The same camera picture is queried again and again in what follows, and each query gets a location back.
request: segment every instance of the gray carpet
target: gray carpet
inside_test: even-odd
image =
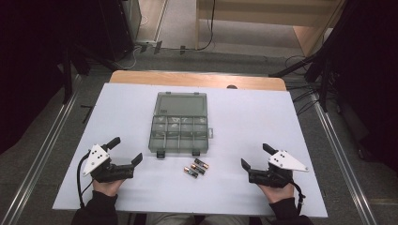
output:
[[[161,50],[154,54],[154,49],[135,54],[137,63],[133,70],[170,70],[224,72],[240,75],[264,76],[285,67],[285,58],[249,56],[237,54],[185,52]],[[119,64],[128,66],[133,63],[132,55]],[[89,76],[83,77],[82,87],[70,112],[48,162],[27,202],[18,224],[70,224],[73,212],[52,209],[57,189],[63,180],[76,146],[84,132],[83,120],[87,109],[80,105],[94,105],[101,87],[108,82],[111,72],[100,65],[93,65]],[[288,86],[305,84],[301,76],[289,75],[284,78]],[[307,89],[291,91],[292,99],[305,93]],[[38,116],[23,138],[5,154],[0,155],[0,218],[6,213],[12,201],[16,187],[22,182],[30,168],[35,154],[43,143],[48,130],[59,112],[62,102],[62,90]],[[299,110],[311,101],[309,97],[295,103]],[[356,146],[349,134],[342,117],[335,112],[335,103],[329,100],[329,114],[334,128],[341,138],[344,150],[363,185],[370,200],[397,199],[398,182],[395,173],[380,163],[367,163],[358,159]],[[298,120],[313,161],[319,186],[324,194],[328,218],[314,218],[314,224],[361,224],[357,208],[353,203],[329,140],[319,121],[314,108],[302,113]],[[372,208],[379,224],[395,224],[398,220],[397,204],[373,203]],[[127,224],[127,213],[119,214],[119,224]]]

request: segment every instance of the white table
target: white table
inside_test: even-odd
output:
[[[197,179],[183,172],[184,166],[194,160],[191,155],[166,154],[164,160],[159,160],[148,149],[156,97],[164,91],[207,93],[208,125],[214,129],[214,138],[209,140],[207,154],[200,156],[210,167]],[[114,137],[121,139],[121,144],[110,151],[114,164],[128,164],[139,153],[144,155],[134,178],[119,190],[118,211],[272,215],[266,197],[248,182],[248,174],[240,166],[240,159],[244,158],[253,169],[266,170],[269,154],[262,150],[262,143],[268,143],[275,149],[287,150],[310,169],[294,174],[307,196],[302,214],[328,216],[288,92],[106,83],[54,209],[79,208],[78,162],[94,143],[107,143]],[[82,188],[90,179],[82,177]],[[91,188],[84,195],[86,203],[91,198],[90,191]]]

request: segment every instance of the battery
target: battery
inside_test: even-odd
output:
[[[208,165],[205,164],[205,162],[199,160],[198,158],[195,159],[195,163],[198,164],[199,166],[205,168],[205,169],[208,169]]]
[[[184,167],[184,172],[187,173],[187,174],[189,174],[189,175],[191,175],[191,176],[194,177],[194,178],[198,178],[198,173],[195,172],[195,171],[193,171],[193,170],[191,170],[191,169],[188,168],[188,167]]]
[[[192,165],[191,165],[191,168],[192,168],[194,171],[196,171],[196,172],[198,172],[198,173],[200,173],[200,174],[202,174],[202,175],[205,175],[205,172],[206,172],[206,171],[203,170],[202,168],[196,166],[195,164],[192,164]]]

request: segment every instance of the floor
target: floor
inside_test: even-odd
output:
[[[168,10],[174,8],[173,4],[175,3],[183,3],[178,0],[142,0],[140,3],[142,3],[143,16],[148,18],[146,22],[143,17],[141,34],[139,33],[138,36],[142,42],[156,45],[157,42],[163,40],[163,48],[179,48],[180,45],[190,47],[192,45],[191,38],[183,35],[190,34],[190,32],[185,32],[185,28],[182,29],[184,32],[168,32],[175,28],[165,28],[172,25],[167,24],[167,18],[171,17],[167,13]],[[154,24],[159,24],[158,21],[162,17],[164,20],[161,20],[160,29],[158,27],[152,29],[151,35],[144,37],[144,28],[151,26],[151,8],[158,11],[154,13],[158,15]],[[215,47],[207,51],[185,52],[181,55],[179,51],[161,50],[159,53],[155,53],[154,48],[148,48],[145,52],[132,53],[118,63],[124,67],[133,65],[130,69],[134,70],[201,71],[243,76],[267,76],[267,74],[277,72],[300,59],[299,57],[289,58],[300,55],[298,43],[294,34],[292,35],[289,31],[289,27],[269,28],[274,29],[272,33],[274,37],[268,37],[266,50],[260,48],[261,51],[257,51],[259,49],[257,46],[236,48],[234,41],[230,41],[230,45],[223,45],[224,37],[217,37],[219,33],[216,33],[222,29],[216,29],[219,25],[215,25],[217,25],[214,29],[215,44],[212,44]],[[247,39],[239,37],[239,34],[241,33],[237,33],[237,39]],[[177,41],[172,41],[172,37],[178,38]],[[206,35],[203,35],[201,39],[203,43],[206,43]],[[301,69],[296,72],[303,73],[305,70]],[[78,76],[74,83],[74,90],[77,93],[69,107],[67,107],[68,105],[63,107],[60,104],[63,98],[63,90],[60,90],[32,123],[21,140],[6,153],[0,155],[0,192],[2,193],[0,218],[6,219],[8,216],[8,220],[3,220],[2,224],[70,224],[74,212],[54,211],[52,205],[76,146],[84,133],[86,125],[84,120],[89,114],[88,109],[82,105],[95,105],[102,85],[109,81],[111,74],[108,69],[93,63],[89,76]],[[307,83],[303,81],[301,75],[297,74],[290,74],[283,79],[290,89],[292,99],[304,96],[302,100],[295,101],[295,107],[300,112],[313,100],[313,96],[308,95]],[[396,173],[382,163],[365,162],[359,159],[357,146],[344,119],[337,113],[334,98],[329,100],[328,116],[340,145],[344,149],[344,155],[356,175],[373,216],[375,216],[376,223],[365,221],[361,218],[358,207],[354,203],[353,190],[350,189],[350,184],[347,183],[344,176],[344,170],[336,159],[336,153],[330,144],[322,120],[319,119],[316,104],[314,106],[298,116],[329,213],[329,218],[313,218],[314,224],[396,224],[398,221]],[[58,115],[63,111],[66,112],[67,117],[62,120]],[[59,127],[53,127],[54,121],[59,122]],[[47,139],[49,133],[55,134],[54,140]],[[43,163],[42,167],[36,168],[38,170],[35,171],[31,169],[31,166],[36,161],[43,161]],[[21,188],[26,182],[34,185],[31,188]],[[8,209],[18,191],[24,191],[28,198],[21,203],[21,211],[10,217]],[[128,213],[119,213],[119,224],[132,224],[129,217]],[[12,218],[12,223],[8,223],[9,218]]]

